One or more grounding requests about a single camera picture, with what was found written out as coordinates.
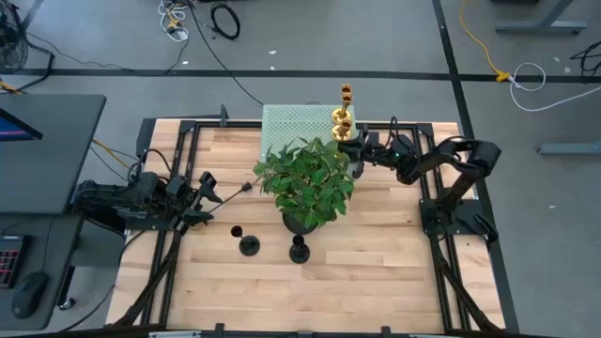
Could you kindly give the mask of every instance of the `green leaves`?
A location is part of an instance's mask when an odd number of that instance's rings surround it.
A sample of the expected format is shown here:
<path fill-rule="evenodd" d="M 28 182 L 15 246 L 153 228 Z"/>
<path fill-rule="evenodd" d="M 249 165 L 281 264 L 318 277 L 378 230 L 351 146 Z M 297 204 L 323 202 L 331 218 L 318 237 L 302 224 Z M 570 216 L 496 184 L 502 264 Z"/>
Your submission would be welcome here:
<path fill-rule="evenodd" d="M 340 191 L 341 192 L 352 192 L 355 187 L 353 186 L 353 182 L 346 180 L 340 183 Z"/>
<path fill-rule="evenodd" d="M 313 184 L 320 186 L 323 183 L 323 179 L 326 178 L 326 171 L 324 169 L 319 169 L 313 173 L 311 176 L 311 181 Z"/>
<path fill-rule="evenodd" d="M 347 205 L 344 203 L 336 203 L 334 205 L 336 207 L 336 210 L 338 210 L 338 212 L 340 212 L 341 215 L 346 215 L 347 214 Z"/>
<path fill-rule="evenodd" d="M 299 139 L 304 146 L 271 153 L 258 162 L 254 173 L 263 179 L 262 192 L 275 194 L 275 206 L 305 227 L 336 221 L 347 213 L 346 200 L 354 185 L 347 173 L 349 158 L 338 152 L 338 143 L 324 145 L 319 138 Z"/>
<path fill-rule="evenodd" d="M 258 161 L 256 166 L 253 168 L 253 172 L 255 175 L 259 176 L 265 172 L 265 169 L 267 169 L 267 165 Z"/>
<path fill-rule="evenodd" d="M 333 193 L 334 189 L 324 189 L 319 192 L 319 199 L 329 199 Z"/>

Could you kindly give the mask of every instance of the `wooden tabletop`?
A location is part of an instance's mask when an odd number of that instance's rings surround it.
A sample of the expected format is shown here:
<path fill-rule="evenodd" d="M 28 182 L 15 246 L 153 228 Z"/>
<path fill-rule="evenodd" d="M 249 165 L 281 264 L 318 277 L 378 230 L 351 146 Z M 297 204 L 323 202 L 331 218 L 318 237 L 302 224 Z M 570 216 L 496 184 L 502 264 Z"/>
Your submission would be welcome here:
<path fill-rule="evenodd" d="M 156 122 L 151 147 L 167 159 L 173 159 L 179 121 Z M 459 134 L 455 123 L 433 127 L 436 142 Z M 386 135 L 380 133 L 380 142 Z M 193 185 L 210 171 L 219 182 L 216 193 L 224 199 L 244 182 L 254 182 L 260 143 L 260 129 L 203 128 Z M 168 175 L 153 153 L 145 170 Z M 441 172 L 445 186 L 458 176 L 449 165 Z M 434 180 L 429 183 L 436 196 Z M 390 326 L 393 332 L 443 332 L 430 245 L 418 208 L 421 197 L 419 182 L 406 186 L 394 172 L 365 165 L 347 215 L 307 235 L 311 258 L 296 265 L 288 257 L 293 235 L 273 196 L 260 194 L 258 185 L 241 193 L 217 209 L 208 226 L 199 224 L 183 238 L 168 328 L 213 330 L 224 323 L 226 330 L 379 332 Z M 234 225 L 259 238 L 256 256 L 239 252 L 239 239 L 230 235 Z M 146 284 L 155 241 L 156 233 L 148 232 L 123 255 L 107 323 L 119 319 Z M 489 319 L 503 327 L 484 241 L 457 236 L 455 243 L 465 287 Z M 448 283 L 447 289 L 458 328 L 455 294 Z M 161 293 L 155 298 L 154 322 Z"/>

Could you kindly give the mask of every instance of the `gold candlestick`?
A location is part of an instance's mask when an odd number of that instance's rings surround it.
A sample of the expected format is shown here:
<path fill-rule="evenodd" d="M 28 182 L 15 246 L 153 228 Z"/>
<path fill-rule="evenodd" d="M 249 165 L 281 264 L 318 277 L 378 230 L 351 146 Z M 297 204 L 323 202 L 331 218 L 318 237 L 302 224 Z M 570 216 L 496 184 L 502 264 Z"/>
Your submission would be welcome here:
<path fill-rule="evenodd" d="M 343 84 L 340 89 L 342 90 L 342 108 L 334 109 L 331 112 L 331 120 L 337 125 L 345 119 L 352 120 L 351 113 L 348 110 L 348 106 L 353 101 L 352 87 L 350 84 Z"/>
<path fill-rule="evenodd" d="M 350 119 L 344 119 L 341 124 L 334 126 L 331 129 L 331 138 L 335 141 L 348 141 L 350 139 L 350 128 L 352 127 L 352 122 Z"/>

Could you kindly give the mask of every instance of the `black desk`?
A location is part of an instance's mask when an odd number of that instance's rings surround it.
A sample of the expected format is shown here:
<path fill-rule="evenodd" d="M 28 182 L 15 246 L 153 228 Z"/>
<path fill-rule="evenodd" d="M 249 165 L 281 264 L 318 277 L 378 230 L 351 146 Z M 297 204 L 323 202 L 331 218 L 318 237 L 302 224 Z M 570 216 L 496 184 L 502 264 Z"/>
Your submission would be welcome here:
<path fill-rule="evenodd" d="M 104 102 L 103 95 L 0 96 L 0 107 L 43 134 L 0 143 L 0 213 L 65 210 Z"/>
<path fill-rule="evenodd" d="M 69 203 L 105 102 L 102 95 L 0 96 L 0 107 L 43 133 L 38 141 L 0 143 L 0 232 L 25 220 L 7 234 L 32 237 L 17 283 L 41 268 L 49 224 Z M 10 311 L 14 289 L 0 289 L 0 330 L 46 328 L 67 296 L 82 223 L 76 215 L 55 218 L 44 267 L 50 279 L 32 316 L 16 318 Z"/>
<path fill-rule="evenodd" d="M 46 234 L 54 216 L 21 216 L 0 217 L 0 233 L 8 226 L 17 224 L 7 231 L 7 235 L 30 236 L 29 245 L 17 283 L 31 272 L 39 271 L 44 257 Z M 77 236 L 82 229 L 83 218 L 79 215 L 56 216 L 54 219 L 44 272 L 49 276 L 46 290 L 44 291 L 38 309 L 26 319 L 15 317 L 10 311 L 14 288 L 0 289 L 0 330 L 42 330 L 46 328 L 53 314 L 55 305 L 61 291 L 61 286 L 66 280 L 70 267 L 70 260 L 75 250 Z"/>

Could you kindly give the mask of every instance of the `concrete floor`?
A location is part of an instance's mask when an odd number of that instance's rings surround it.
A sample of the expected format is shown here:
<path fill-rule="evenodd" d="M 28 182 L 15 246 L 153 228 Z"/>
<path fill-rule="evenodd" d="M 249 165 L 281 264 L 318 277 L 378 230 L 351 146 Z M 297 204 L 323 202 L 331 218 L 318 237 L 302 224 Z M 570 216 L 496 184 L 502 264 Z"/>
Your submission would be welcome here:
<path fill-rule="evenodd" d="M 17 2 L 23 17 L 34 2 Z M 575 2 L 562 17 L 587 21 L 590 27 L 577 37 L 494 33 L 496 21 L 537 18 L 553 2 L 515 7 L 470 1 L 465 19 L 474 34 L 488 45 L 499 68 L 513 71 L 518 64 L 533 61 L 549 74 L 576 76 L 578 62 L 568 60 L 569 56 L 596 42 L 601 33 L 596 19 L 601 5 L 597 1 Z M 29 32 L 82 61 L 116 63 L 133 69 L 166 69 L 176 60 L 180 46 L 158 27 L 157 5 L 158 1 L 148 0 L 130 0 L 127 5 L 117 0 L 43 0 Z M 209 40 L 230 69 L 448 72 L 429 1 L 248 0 L 230 5 L 242 22 L 240 38 Z M 459 0 L 442 1 L 458 70 L 462 74 L 490 74 L 484 54 L 461 30 L 459 6 Z M 208 19 L 208 5 L 200 5 L 196 13 L 199 19 Z M 219 69 L 191 16 L 184 24 L 190 29 L 191 41 L 181 61 L 188 63 L 176 69 Z M 208 30 L 205 33 L 213 36 Z M 45 62 L 44 56 L 32 52 L 26 67 L 43 68 Z M 98 68 L 81 66 L 61 55 L 56 57 L 55 67 Z M 13 85 L 32 79 L 4 78 Z M 340 84 L 347 82 L 353 85 L 359 119 L 388 120 L 396 115 L 407 121 L 459 121 L 450 81 L 239 80 L 267 104 L 336 103 Z M 561 337 L 598 335 L 601 227 L 595 209 L 601 199 L 601 163 L 587 157 L 541 158 L 536 149 L 543 142 L 598 139 L 601 94 L 530 114 L 511 102 L 508 84 L 462 85 L 476 137 L 495 142 L 503 149 L 487 184 L 521 332 Z M 518 99 L 523 105 L 536 107 L 591 88 L 594 85 L 549 84 L 534 95 L 518 93 Z M 32 87 L 30 92 L 105 95 L 108 100 L 95 137 L 130 153 L 145 117 L 217 114 L 222 103 L 233 118 L 261 116 L 261 107 L 224 77 L 55 76 Z M 85 162 L 82 179 L 87 178 L 120 183 L 94 155 Z M 94 230 L 86 228 L 84 237 L 92 236 Z M 107 246 L 120 250 L 122 241 L 115 235 L 99 236 Z M 78 304 L 67 312 L 56 311 L 48 331 L 68 326 L 103 297 L 116 275 L 116 263 L 106 265 L 109 267 L 76 271 L 71 295 Z M 107 308 L 108 301 L 80 328 L 100 327 Z"/>

